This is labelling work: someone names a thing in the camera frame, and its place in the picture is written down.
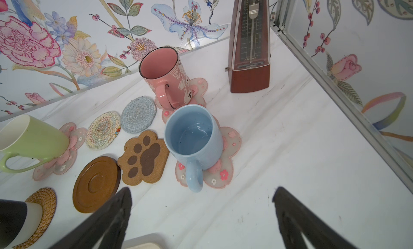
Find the black mug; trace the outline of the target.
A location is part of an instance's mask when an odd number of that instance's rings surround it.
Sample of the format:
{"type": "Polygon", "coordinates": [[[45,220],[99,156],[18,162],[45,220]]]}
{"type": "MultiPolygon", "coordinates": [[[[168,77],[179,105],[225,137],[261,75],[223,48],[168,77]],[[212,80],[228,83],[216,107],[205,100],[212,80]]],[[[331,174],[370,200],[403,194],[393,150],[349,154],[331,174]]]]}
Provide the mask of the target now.
{"type": "Polygon", "coordinates": [[[42,216],[43,208],[37,203],[1,200],[1,249],[26,242],[42,216]]]}

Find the light blue mug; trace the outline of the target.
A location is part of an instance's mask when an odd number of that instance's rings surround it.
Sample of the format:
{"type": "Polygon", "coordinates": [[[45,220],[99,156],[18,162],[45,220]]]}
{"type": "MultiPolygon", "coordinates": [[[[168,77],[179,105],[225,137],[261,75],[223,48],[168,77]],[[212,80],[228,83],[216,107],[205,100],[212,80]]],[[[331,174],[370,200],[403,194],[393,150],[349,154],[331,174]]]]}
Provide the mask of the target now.
{"type": "Polygon", "coordinates": [[[203,188],[203,171],[213,167],[223,152],[223,138],[214,116],[205,107],[187,105],[168,119],[165,143],[170,153],[186,168],[188,188],[203,188]]]}

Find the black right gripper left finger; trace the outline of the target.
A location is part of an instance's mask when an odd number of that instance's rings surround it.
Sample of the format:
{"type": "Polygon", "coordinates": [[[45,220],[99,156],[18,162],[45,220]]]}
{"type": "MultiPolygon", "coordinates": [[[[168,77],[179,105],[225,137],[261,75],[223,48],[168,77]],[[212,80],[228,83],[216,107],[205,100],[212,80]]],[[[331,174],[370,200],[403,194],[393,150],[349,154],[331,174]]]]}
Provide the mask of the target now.
{"type": "Polygon", "coordinates": [[[128,227],[131,207],[130,189],[124,187],[51,248],[120,249],[128,227]]]}

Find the pink mug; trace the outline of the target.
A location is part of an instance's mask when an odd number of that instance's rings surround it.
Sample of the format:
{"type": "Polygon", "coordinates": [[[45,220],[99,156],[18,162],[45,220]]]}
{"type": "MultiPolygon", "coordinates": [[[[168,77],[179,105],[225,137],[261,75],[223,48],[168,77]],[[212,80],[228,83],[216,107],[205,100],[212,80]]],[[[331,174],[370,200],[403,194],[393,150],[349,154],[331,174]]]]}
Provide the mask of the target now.
{"type": "Polygon", "coordinates": [[[177,50],[164,46],[151,51],[141,61],[139,72],[162,109],[175,110],[192,99],[190,79],[177,50]]]}

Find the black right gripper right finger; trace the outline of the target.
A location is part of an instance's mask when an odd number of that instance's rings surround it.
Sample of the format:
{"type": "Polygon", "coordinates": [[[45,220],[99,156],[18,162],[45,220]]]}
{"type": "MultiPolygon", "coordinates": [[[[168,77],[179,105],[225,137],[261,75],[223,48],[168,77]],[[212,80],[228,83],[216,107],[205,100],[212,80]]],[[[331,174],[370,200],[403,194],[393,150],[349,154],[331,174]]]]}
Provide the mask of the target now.
{"type": "Polygon", "coordinates": [[[276,189],[273,203],[285,248],[306,249],[304,238],[316,249],[355,248],[284,187],[276,189]]]}

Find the white mug green outside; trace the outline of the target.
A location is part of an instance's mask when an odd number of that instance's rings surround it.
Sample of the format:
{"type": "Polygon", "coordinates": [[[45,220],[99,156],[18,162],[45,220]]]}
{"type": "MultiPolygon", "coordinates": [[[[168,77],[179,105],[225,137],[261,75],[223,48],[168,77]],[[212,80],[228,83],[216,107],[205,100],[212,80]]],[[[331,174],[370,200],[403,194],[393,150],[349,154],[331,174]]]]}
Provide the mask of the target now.
{"type": "Polygon", "coordinates": [[[1,171],[17,174],[34,169],[62,156],[69,148],[70,139],[59,129],[30,115],[20,115],[1,130],[1,171]],[[25,157],[39,160],[24,169],[12,169],[7,160],[25,157]]]}

